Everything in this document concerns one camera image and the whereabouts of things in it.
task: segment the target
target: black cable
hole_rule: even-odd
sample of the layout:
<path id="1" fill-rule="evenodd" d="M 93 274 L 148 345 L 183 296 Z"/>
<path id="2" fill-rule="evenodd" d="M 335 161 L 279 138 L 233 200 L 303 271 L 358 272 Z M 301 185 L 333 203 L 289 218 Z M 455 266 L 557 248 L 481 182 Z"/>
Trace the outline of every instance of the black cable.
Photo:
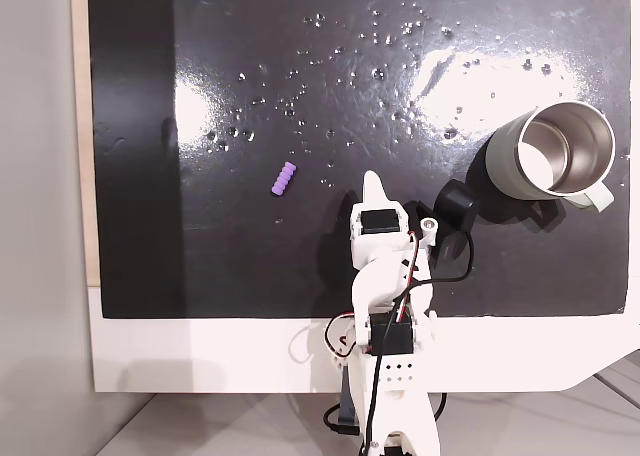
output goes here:
<path id="1" fill-rule="evenodd" d="M 329 416 L 340 409 L 340 403 L 327 409 L 322 417 L 325 426 L 334 433 L 348 434 L 350 436 L 360 436 L 360 426 L 351 426 L 349 424 L 335 424 L 329 421 Z"/>
<path id="2" fill-rule="evenodd" d="M 447 393 L 442 393 L 442 396 L 440 399 L 440 405 L 438 406 L 438 409 L 436 410 L 436 412 L 433 413 L 433 417 L 435 418 L 436 421 L 440 419 L 440 416 L 442 416 L 442 413 L 444 412 L 444 407 L 446 404 L 447 404 Z M 334 433 L 348 434 L 350 436 L 360 436 L 359 426 L 353 426 L 350 424 L 335 424 L 329 421 L 329 416 L 331 416 L 333 413 L 335 413 L 339 409 L 340 409 L 340 403 L 336 404 L 335 406 L 331 406 L 329 409 L 327 409 L 324 412 L 324 416 L 322 416 L 322 422 L 324 422 L 324 425 Z"/>
<path id="3" fill-rule="evenodd" d="M 440 398 L 440 406 L 438 406 L 436 412 L 433 413 L 433 417 L 436 421 L 440 419 L 440 416 L 442 416 L 442 413 L 444 412 L 444 407 L 447 405 L 447 393 L 442 393 Z"/>
<path id="4" fill-rule="evenodd" d="M 351 347 L 349 348 L 349 350 L 345 353 L 342 354 L 340 351 L 338 351 L 336 348 L 333 347 L 333 344 L 331 344 L 331 341 L 329 341 L 329 328 L 331 327 L 331 325 L 333 324 L 333 322 L 342 317 L 342 315 L 345 313 L 341 313 L 337 316 L 334 316 L 333 318 L 331 318 L 331 320 L 329 321 L 329 324 L 327 324 L 327 327 L 324 328 L 324 342 L 326 343 L 327 347 L 331 350 L 331 352 L 333 354 L 335 354 L 337 357 L 339 358 L 346 358 L 347 356 L 349 356 L 351 354 L 351 352 L 353 351 L 353 348 L 356 347 L 356 343 L 354 342 Z"/>
<path id="5" fill-rule="evenodd" d="M 404 291 L 402 291 L 402 293 L 400 293 L 400 296 L 394 299 L 393 309 L 389 314 L 389 321 L 387 321 L 387 327 L 384 330 L 384 336 L 382 337 L 382 344 L 380 345 L 380 353 L 376 358 L 376 366 L 373 372 L 373 388 L 371 390 L 371 404 L 369 405 L 369 414 L 367 415 L 367 427 L 365 431 L 364 446 L 362 447 L 363 449 L 362 456 L 368 456 L 369 448 L 371 447 L 371 432 L 372 432 L 372 424 L 373 424 L 373 415 L 376 410 L 376 398 L 378 397 L 378 382 L 379 382 L 378 380 L 380 379 L 380 367 L 382 366 L 382 356 L 385 353 L 385 345 L 386 345 L 385 343 L 387 342 L 389 329 L 391 328 L 391 324 L 393 323 L 393 320 L 394 320 L 394 313 L 398 311 L 398 308 L 400 307 L 400 303 L 402 302 L 402 300 L 414 288 L 417 288 L 419 286 L 424 286 L 425 284 L 432 284 L 432 283 L 457 283 L 467 279 L 467 277 L 469 276 L 469 274 L 471 274 L 471 271 L 473 269 L 473 260 L 475 258 L 475 248 L 473 246 L 473 238 L 471 237 L 471 234 L 469 234 L 468 232 L 465 232 L 464 235 L 467 237 L 467 242 L 469 243 L 469 262 L 467 263 L 467 270 L 464 272 L 464 274 L 462 274 L 461 276 L 455 276 L 453 278 L 431 278 L 431 279 L 425 279 L 424 281 L 414 281 L 409 286 L 407 286 L 407 289 L 405 289 Z"/>

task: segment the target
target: floor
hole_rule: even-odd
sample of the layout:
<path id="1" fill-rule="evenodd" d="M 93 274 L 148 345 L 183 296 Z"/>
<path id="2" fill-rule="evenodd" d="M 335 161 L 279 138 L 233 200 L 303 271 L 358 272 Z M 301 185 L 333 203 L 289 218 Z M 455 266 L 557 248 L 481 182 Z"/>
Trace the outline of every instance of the floor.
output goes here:
<path id="1" fill-rule="evenodd" d="M 640 357 L 603 372 L 640 396 Z M 331 433 L 333 395 L 158 395 L 99 456 L 355 456 Z M 434 395 L 432 406 L 439 402 Z M 616 456 L 640 451 L 640 411 L 589 378 L 561 393 L 455 394 L 438 423 L 444 456 Z"/>

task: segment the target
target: purple object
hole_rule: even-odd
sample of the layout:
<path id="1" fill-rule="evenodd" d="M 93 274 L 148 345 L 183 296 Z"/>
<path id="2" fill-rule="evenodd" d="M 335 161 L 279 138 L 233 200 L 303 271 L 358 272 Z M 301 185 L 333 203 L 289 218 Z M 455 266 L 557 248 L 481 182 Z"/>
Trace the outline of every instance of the purple object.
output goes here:
<path id="1" fill-rule="evenodd" d="M 295 170 L 295 165 L 291 164 L 289 161 L 284 163 L 282 171 L 280 171 L 280 174 L 278 175 L 278 179 L 276 179 L 276 182 L 271 188 L 271 192 L 276 196 L 282 196 L 282 193 L 284 193 L 284 189 L 287 187 L 287 184 L 289 184 Z"/>

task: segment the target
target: gray wall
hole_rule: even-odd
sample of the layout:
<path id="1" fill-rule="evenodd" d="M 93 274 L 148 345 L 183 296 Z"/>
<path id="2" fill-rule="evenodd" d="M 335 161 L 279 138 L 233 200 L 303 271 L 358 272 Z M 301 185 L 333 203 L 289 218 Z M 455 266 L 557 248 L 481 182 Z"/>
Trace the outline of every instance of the gray wall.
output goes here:
<path id="1" fill-rule="evenodd" d="M 93 455 L 148 400 L 92 392 L 70 0 L 0 0 L 0 454 Z"/>

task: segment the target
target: wire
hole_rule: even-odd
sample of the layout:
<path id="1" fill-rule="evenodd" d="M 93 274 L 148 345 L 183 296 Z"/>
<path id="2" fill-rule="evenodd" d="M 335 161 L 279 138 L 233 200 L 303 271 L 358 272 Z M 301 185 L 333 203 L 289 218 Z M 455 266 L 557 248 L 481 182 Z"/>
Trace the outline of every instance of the wire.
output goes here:
<path id="1" fill-rule="evenodd" d="M 436 412 L 433 413 L 433 417 L 435 418 L 436 421 L 440 419 L 440 416 L 442 416 L 442 413 L 444 411 L 444 407 L 446 404 L 447 404 L 447 393 L 442 393 L 442 396 L 440 399 L 440 405 L 438 406 L 438 409 L 436 410 Z M 329 421 L 329 416 L 331 416 L 333 413 L 335 413 L 339 409 L 340 409 L 340 403 L 336 404 L 335 406 L 331 406 L 329 409 L 327 409 L 324 412 L 324 416 L 322 416 L 322 422 L 324 423 L 324 425 L 334 433 L 348 434 L 351 436 L 360 436 L 359 426 L 354 426 L 350 424 L 335 424 Z"/>
<path id="2" fill-rule="evenodd" d="M 352 426 L 349 424 L 335 424 L 329 421 L 329 416 L 340 409 L 340 403 L 327 409 L 322 417 L 325 426 L 334 433 L 348 434 L 350 436 L 360 436 L 360 426 Z"/>
<path id="3" fill-rule="evenodd" d="M 440 406 L 438 406 L 438 409 L 436 410 L 436 412 L 433 413 L 433 417 L 435 418 L 436 421 L 440 419 L 440 416 L 442 416 L 442 413 L 444 412 L 444 407 L 446 405 L 447 405 L 447 393 L 442 393 L 442 396 L 440 399 Z"/>
<path id="4" fill-rule="evenodd" d="M 389 321 L 387 321 L 387 326 L 384 330 L 384 336 L 382 337 L 382 344 L 380 345 L 380 353 L 376 358 L 376 366 L 373 372 L 373 388 L 371 390 L 371 403 L 369 405 L 369 414 L 367 415 L 367 426 L 365 430 L 365 438 L 364 445 L 362 446 L 362 456 L 368 456 L 369 448 L 371 447 L 371 434 L 372 434 L 372 424 L 373 424 L 373 415 L 376 410 L 376 399 L 378 397 L 378 382 L 380 379 L 380 366 L 382 366 L 382 356 L 385 353 L 385 346 L 387 342 L 387 336 L 389 335 L 389 329 L 391 328 L 391 323 L 393 322 L 393 315 L 398 311 L 401 302 L 409 295 L 409 292 L 417 288 L 419 286 L 424 286 L 425 284 L 433 284 L 433 283 L 457 283 L 467 279 L 471 271 L 473 270 L 473 260 L 475 258 L 475 248 L 473 246 L 473 238 L 471 234 L 465 232 L 464 235 L 467 237 L 467 242 L 469 243 L 469 262 L 467 263 L 467 270 L 461 276 L 455 276 L 452 278 L 431 278 L 426 279 L 424 281 L 413 281 L 408 286 L 407 289 L 400 293 L 396 299 L 394 299 L 393 309 L 389 314 Z"/>
<path id="5" fill-rule="evenodd" d="M 413 280 L 413 270 L 416 267 L 416 260 L 418 259 L 418 249 L 420 248 L 420 241 L 418 241 L 418 238 L 416 237 L 415 232 L 409 231 L 409 238 L 413 241 L 413 257 L 411 258 L 411 264 L 409 264 L 409 273 L 407 274 L 407 288 L 409 287 L 409 285 L 411 284 L 411 281 Z M 402 321 L 402 318 L 404 316 L 405 309 L 406 309 L 406 304 L 407 304 L 407 298 L 405 297 L 402 300 L 402 303 L 400 304 L 400 310 L 398 311 L 398 319 L 396 320 L 397 323 Z"/>
<path id="6" fill-rule="evenodd" d="M 338 358 L 346 358 L 351 354 L 351 352 L 353 351 L 353 348 L 355 348 L 356 346 L 356 343 L 354 342 L 349 348 L 349 350 L 346 352 L 346 354 L 343 354 L 340 351 L 338 351 L 336 348 L 334 348 L 333 345 L 331 344 L 331 341 L 329 341 L 329 328 L 333 323 L 335 323 L 337 320 L 342 318 L 353 318 L 353 313 L 346 312 L 346 313 L 342 313 L 337 316 L 334 316 L 333 318 L 331 318 L 331 320 L 329 321 L 329 324 L 327 324 L 327 327 L 324 330 L 324 343 L 327 345 L 327 348 L 329 349 L 329 351 L 331 351 Z"/>

